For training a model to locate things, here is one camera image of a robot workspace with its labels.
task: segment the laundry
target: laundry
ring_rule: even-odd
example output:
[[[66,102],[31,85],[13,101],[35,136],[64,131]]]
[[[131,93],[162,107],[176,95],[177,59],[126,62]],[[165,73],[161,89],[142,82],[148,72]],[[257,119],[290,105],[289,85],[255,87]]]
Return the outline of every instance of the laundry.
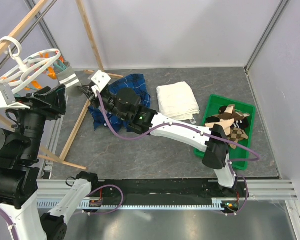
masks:
[[[131,74],[109,85],[109,91],[113,94],[117,94],[120,89],[124,88],[133,89],[134,92],[141,97],[141,103],[147,108],[150,107],[151,96],[147,91],[146,80],[143,74]],[[89,106],[88,111],[91,113],[94,119],[94,130],[96,130],[100,125],[108,127],[104,116],[98,108]],[[127,132],[131,132],[128,127],[128,121],[122,121],[120,118],[112,115],[111,113],[107,113],[107,117],[109,119],[109,122],[111,123],[111,126],[116,132],[119,132],[122,127],[126,128]]]
[[[248,117],[250,114],[236,111],[234,104],[222,106],[218,112],[219,114],[205,120],[205,127],[213,128],[215,124],[222,126],[228,140],[235,143],[248,139],[245,129],[249,127]],[[237,147],[234,144],[229,145],[233,149]]]
[[[191,87],[185,82],[156,88],[159,111],[174,120],[192,120],[193,114],[199,114],[200,108]]]

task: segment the wooden stick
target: wooden stick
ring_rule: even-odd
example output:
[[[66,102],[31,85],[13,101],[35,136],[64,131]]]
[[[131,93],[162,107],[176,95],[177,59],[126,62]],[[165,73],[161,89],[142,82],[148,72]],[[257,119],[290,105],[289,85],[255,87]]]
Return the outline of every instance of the wooden stick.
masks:
[[[16,38],[47,2],[48,0],[40,0],[34,6],[34,8],[24,17],[24,19],[12,30],[12,32],[10,32],[8,36],[12,38]],[[8,48],[9,44],[10,43],[8,41],[3,41],[0,44],[0,55]]]
[[[104,65],[102,64],[102,61],[101,61],[101,57],[100,57],[100,54],[99,54],[99,51],[97,48],[96,40],[95,40],[94,34],[92,32],[84,4],[83,4],[82,0],[76,0],[76,4],[79,8],[79,12],[80,12],[80,15],[81,15],[81,18],[82,18],[82,21],[83,21],[83,24],[84,24],[84,27],[86,30],[86,34],[88,35],[94,56],[96,58],[96,62],[98,63],[99,69],[102,72],[104,72],[105,71]]]
[[[54,159],[55,162],[62,164],[64,160],[54,155],[50,152],[45,146],[40,146],[40,151],[44,154],[48,155],[50,158]]]
[[[122,75],[118,75],[118,74],[113,74],[113,73],[107,73],[110,77],[114,78],[114,79],[122,79],[124,78],[124,76]]]
[[[93,71],[93,70],[83,70],[83,72],[85,73],[85,74],[93,74],[95,71]]]
[[[72,132],[70,134],[70,137],[68,138],[68,141],[66,142],[66,144],[65,144],[65,146],[64,146],[64,148],[62,150],[62,153],[60,155],[60,158],[63,161],[66,159],[66,156],[67,156],[67,154],[68,154],[68,152],[69,152],[69,150],[71,148],[72,143],[75,140],[75,137],[76,137],[76,135],[77,135],[77,133],[79,131],[79,128],[80,128],[82,122],[84,121],[84,118],[85,118],[85,116],[86,116],[86,114],[88,112],[88,107],[89,106],[90,106],[90,101],[87,100],[85,102],[84,106],[83,106],[83,109],[82,109],[82,111],[80,113],[80,116],[79,116],[78,120],[76,121],[76,123],[74,125],[74,128],[73,128],[73,130],[72,130]]]
[[[83,70],[85,74],[93,74],[95,71],[93,70]],[[113,77],[114,79],[122,79],[124,76],[113,74],[113,73],[107,73],[110,77]]]
[[[38,155],[38,158],[58,163],[52,157],[48,157],[48,156],[44,156],[44,155]],[[87,170],[87,167],[81,166],[81,165],[77,165],[77,164],[74,164],[74,163],[71,163],[71,162],[63,161],[61,163],[64,164],[64,165],[70,166],[70,167],[77,168],[77,169]]]
[[[5,125],[7,128],[9,128],[10,131],[14,131],[14,129],[12,128],[12,122],[8,119],[6,119],[4,116],[2,116],[0,114],[0,123],[2,123],[3,125]]]

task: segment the blue plaid shirt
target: blue plaid shirt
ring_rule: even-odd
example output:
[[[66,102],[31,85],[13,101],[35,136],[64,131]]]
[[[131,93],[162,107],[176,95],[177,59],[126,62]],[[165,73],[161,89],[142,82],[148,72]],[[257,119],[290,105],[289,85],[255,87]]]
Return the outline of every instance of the blue plaid shirt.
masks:
[[[150,107],[151,96],[147,91],[145,76],[143,74],[131,74],[109,85],[109,91],[113,94],[117,94],[120,89],[124,88],[133,89],[135,93],[141,97],[141,104],[143,104],[147,108]],[[96,130],[100,125],[107,125],[104,116],[98,108],[89,106],[88,110],[94,119],[94,130]],[[131,132],[128,128],[128,121],[122,121],[120,118],[112,115],[111,113],[107,113],[107,117],[111,123],[111,126],[116,132],[119,132],[122,126],[126,128],[127,132]]]

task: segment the folded towel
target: folded towel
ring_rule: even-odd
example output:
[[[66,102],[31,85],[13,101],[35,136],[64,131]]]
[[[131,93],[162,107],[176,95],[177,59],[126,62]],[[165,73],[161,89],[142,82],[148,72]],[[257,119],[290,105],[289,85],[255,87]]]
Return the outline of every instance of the folded towel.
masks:
[[[131,88],[134,92],[141,97],[141,103],[149,108],[151,105],[151,96],[149,95],[146,87],[145,76],[143,74],[130,74],[124,78],[115,81],[111,85],[109,85],[109,91],[113,94],[117,94],[120,89]],[[94,123],[94,130],[97,129],[100,125],[108,127],[105,121],[104,116],[100,112],[98,108],[94,108],[93,106],[88,107],[89,112],[91,113]],[[116,132],[124,126],[127,132],[131,132],[128,128],[128,121],[122,121],[117,116],[112,115],[111,113],[107,113],[107,117],[111,123],[111,126]]]
[[[190,120],[200,109],[191,87],[185,82],[158,86],[159,111],[174,120]]]

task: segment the green plastic bin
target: green plastic bin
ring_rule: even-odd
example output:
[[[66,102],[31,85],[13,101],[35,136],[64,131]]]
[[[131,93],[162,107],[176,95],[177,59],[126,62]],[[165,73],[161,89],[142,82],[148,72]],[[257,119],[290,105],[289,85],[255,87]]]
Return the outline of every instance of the green plastic bin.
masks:
[[[248,139],[244,139],[242,141],[239,141],[239,144],[249,148],[251,144],[252,139],[252,132],[254,128],[254,120],[255,120],[255,114],[256,114],[256,107],[247,103],[243,103],[240,101],[232,100],[223,96],[212,94],[209,98],[208,105],[206,107],[203,121],[201,123],[201,126],[203,126],[206,122],[206,119],[208,117],[211,117],[212,115],[219,114],[219,108],[222,106],[228,106],[230,104],[235,105],[235,110],[242,112],[242,113],[248,113],[250,116],[247,118],[249,122],[249,127],[247,127],[244,131],[249,136]],[[236,149],[233,149],[229,147],[229,157],[230,159],[247,159],[249,157],[249,152],[241,149],[240,147],[237,147]],[[202,151],[199,151],[198,149],[194,149],[194,154],[200,158],[203,158],[205,153]],[[238,170],[246,170],[248,167],[247,161],[235,161],[232,166],[235,169]]]

